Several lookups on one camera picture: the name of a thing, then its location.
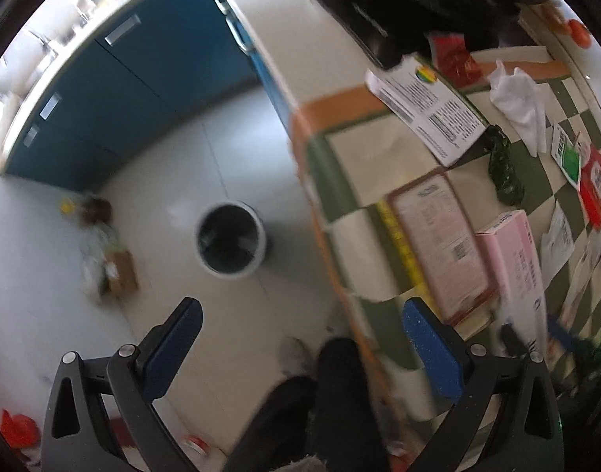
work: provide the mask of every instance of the pink cardboard box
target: pink cardboard box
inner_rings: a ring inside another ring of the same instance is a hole
[[[512,323],[530,351],[547,350],[547,308],[534,237],[521,210],[504,212],[476,234],[499,286],[499,326]]]

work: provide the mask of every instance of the white tissue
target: white tissue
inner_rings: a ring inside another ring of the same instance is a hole
[[[488,76],[490,102],[512,123],[534,158],[537,152],[546,153],[545,105],[539,97],[538,85],[518,67],[509,75],[501,60],[497,60],[496,65]]]

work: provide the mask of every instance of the black pants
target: black pants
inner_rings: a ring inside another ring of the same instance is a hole
[[[309,411],[315,418],[307,432]],[[226,462],[224,472],[270,472],[316,455],[329,472],[388,472],[366,374],[351,339],[326,343],[317,381],[296,376],[268,396]]]

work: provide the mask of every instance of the cabinet handle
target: cabinet handle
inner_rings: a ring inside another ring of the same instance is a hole
[[[227,15],[227,13],[230,12],[230,5],[226,0],[214,0],[214,2],[217,5],[217,8],[220,9],[220,12],[224,15]]]
[[[42,110],[40,110],[40,118],[47,120],[61,99],[62,98],[58,94],[54,93],[50,97],[50,100],[48,100],[47,104],[42,108]]]
[[[133,14],[122,24],[120,24],[117,28],[115,28],[112,32],[110,32],[107,36],[105,36],[104,40],[108,43],[109,46],[112,46],[113,44],[115,44],[115,42],[117,42],[121,37],[123,37],[126,33],[128,33],[138,24],[141,24],[141,18],[138,15]]]
[[[28,134],[23,139],[23,145],[25,147],[31,146],[32,142],[34,141],[34,138],[36,138],[36,135],[38,135],[39,131],[40,131],[40,129],[38,129],[37,125],[33,125],[32,127],[30,127]]]
[[[237,45],[239,46],[239,49],[246,55],[250,55],[254,51],[254,45],[252,43],[246,44],[245,42],[243,42],[241,36],[239,35],[239,32],[237,31],[237,27],[235,27],[235,22],[230,17],[226,18],[226,24],[228,25],[228,28],[230,28],[230,33],[232,34],[233,39],[235,39]]]

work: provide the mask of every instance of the red plastic bag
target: red plastic bag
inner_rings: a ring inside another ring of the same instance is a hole
[[[441,74],[461,89],[482,77],[482,69],[466,49],[463,34],[427,34],[431,60]]]
[[[21,413],[11,416],[6,409],[1,414],[0,431],[12,449],[34,447],[40,441],[40,431],[34,419]]]

